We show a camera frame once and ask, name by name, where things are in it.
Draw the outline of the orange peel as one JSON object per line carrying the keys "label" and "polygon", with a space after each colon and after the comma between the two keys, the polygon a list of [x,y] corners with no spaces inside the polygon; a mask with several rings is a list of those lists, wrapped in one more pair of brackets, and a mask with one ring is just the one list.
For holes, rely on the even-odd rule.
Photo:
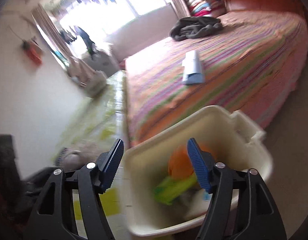
{"label": "orange peel", "polygon": [[194,173],[185,144],[179,146],[170,156],[168,174],[174,180],[185,180]]}

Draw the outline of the white storage box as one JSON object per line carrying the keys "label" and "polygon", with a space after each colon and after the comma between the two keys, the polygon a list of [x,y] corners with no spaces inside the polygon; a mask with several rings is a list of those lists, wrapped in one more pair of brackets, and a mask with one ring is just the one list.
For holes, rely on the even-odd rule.
{"label": "white storage box", "polygon": [[107,86],[107,75],[103,71],[97,71],[95,76],[88,83],[79,82],[79,87],[89,98],[97,97]]}

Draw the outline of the grey crumpled blanket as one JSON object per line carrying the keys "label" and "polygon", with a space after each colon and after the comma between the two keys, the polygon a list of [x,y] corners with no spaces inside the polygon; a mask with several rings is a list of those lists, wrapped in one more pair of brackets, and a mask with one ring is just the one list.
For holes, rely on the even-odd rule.
{"label": "grey crumpled blanket", "polygon": [[184,17],[177,21],[169,36],[174,41],[207,37],[223,29],[221,20],[213,17]]}

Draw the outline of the orange cloth on hook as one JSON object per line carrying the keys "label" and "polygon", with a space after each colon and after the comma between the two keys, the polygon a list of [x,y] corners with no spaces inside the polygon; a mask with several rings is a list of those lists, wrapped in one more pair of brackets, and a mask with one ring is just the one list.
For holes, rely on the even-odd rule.
{"label": "orange cloth on hook", "polygon": [[43,50],[33,40],[22,40],[22,49],[27,57],[36,65],[42,65]]}

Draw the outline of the brown patterned bottle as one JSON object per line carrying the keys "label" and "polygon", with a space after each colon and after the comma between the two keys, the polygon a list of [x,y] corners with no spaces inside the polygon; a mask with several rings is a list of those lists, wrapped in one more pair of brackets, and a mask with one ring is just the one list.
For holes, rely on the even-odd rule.
{"label": "brown patterned bottle", "polygon": [[56,158],[55,166],[70,172],[82,168],[94,159],[95,157],[87,152],[64,147]]}

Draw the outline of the checkered plastic tablecloth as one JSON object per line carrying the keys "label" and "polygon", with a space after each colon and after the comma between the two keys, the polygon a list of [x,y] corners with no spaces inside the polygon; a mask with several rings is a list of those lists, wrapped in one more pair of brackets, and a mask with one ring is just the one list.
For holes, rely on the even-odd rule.
{"label": "checkered plastic tablecloth", "polygon": [[[127,150],[126,116],[126,72],[121,70],[107,79],[107,86],[98,97],[85,99],[74,112],[57,144],[55,163],[60,163],[65,148],[81,149],[87,145],[90,150],[102,153],[109,151],[116,139],[121,139]],[[100,195],[100,200],[115,239],[131,239],[119,197],[122,175],[123,168],[119,167],[111,188]]]}

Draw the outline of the pink curtain left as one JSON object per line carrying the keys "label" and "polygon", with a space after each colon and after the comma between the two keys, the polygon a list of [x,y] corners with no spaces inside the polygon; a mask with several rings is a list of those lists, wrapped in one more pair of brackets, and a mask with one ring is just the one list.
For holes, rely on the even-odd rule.
{"label": "pink curtain left", "polygon": [[69,66],[71,66],[74,62],[72,59],[73,54],[41,4],[38,4],[37,7],[32,10],[32,16],[55,48],[57,48],[57,50],[67,60]]}

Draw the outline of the black hanging garment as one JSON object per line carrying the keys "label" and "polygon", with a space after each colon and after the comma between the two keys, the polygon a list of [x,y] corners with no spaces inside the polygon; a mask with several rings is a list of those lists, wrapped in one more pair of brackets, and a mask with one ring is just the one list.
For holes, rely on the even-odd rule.
{"label": "black hanging garment", "polygon": [[95,43],[90,39],[87,32],[85,32],[80,27],[78,27],[78,33],[79,33],[79,36],[83,39],[88,53],[90,54],[91,57],[93,57],[93,55],[95,54],[95,51],[94,51]]}

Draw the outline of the white trash bin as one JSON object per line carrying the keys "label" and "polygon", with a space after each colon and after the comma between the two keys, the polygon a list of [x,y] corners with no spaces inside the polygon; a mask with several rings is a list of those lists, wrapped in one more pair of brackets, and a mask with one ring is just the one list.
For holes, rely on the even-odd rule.
{"label": "white trash bin", "polygon": [[265,136],[242,111],[207,106],[127,150],[121,196],[129,232],[158,237],[202,224],[211,196],[198,184],[187,153],[189,139],[215,161],[238,171],[254,168],[267,181],[273,158]]}

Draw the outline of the white washing machine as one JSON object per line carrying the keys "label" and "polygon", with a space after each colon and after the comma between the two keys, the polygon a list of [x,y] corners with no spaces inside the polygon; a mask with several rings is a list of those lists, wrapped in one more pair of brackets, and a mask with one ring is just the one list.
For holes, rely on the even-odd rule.
{"label": "white washing machine", "polygon": [[81,59],[97,72],[104,72],[107,77],[120,70],[117,60],[102,50],[97,50],[92,56],[89,53],[84,53],[81,55]]}

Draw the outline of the green snack bag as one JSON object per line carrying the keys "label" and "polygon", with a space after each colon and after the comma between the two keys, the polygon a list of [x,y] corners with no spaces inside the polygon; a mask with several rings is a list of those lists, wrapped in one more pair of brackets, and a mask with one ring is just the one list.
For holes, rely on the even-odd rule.
{"label": "green snack bag", "polygon": [[177,197],[196,184],[197,177],[194,173],[183,180],[174,180],[167,176],[155,187],[154,199],[161,204],[171,205]]}

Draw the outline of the striped bed sheet mattress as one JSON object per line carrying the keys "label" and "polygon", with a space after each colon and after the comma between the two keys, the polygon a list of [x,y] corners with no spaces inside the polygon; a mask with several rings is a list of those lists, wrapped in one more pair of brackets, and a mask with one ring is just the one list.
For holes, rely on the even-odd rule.
{"label": "striped bed sheet mattress", "polygon": [[[295,89],[308,54],[308,27],[291,12],[232,11],[199,39],[167,37],[126,59],[127,122],[136,146],[199,109],[237,110],[267,127]],[[182,61],[199,53],[204,83],[183,85]]]}

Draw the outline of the white blue medicine box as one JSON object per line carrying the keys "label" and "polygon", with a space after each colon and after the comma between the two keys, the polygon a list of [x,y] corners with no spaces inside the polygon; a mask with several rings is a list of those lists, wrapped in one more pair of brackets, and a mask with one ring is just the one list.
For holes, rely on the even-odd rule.
{"label": "white blue medicine box", "polygon": [[186,52],[185,58],[182,61],[183,71],[183,85],[196,85],[204,83],[205,76],[202,71],[200,56],[198,51],[191,50]]}

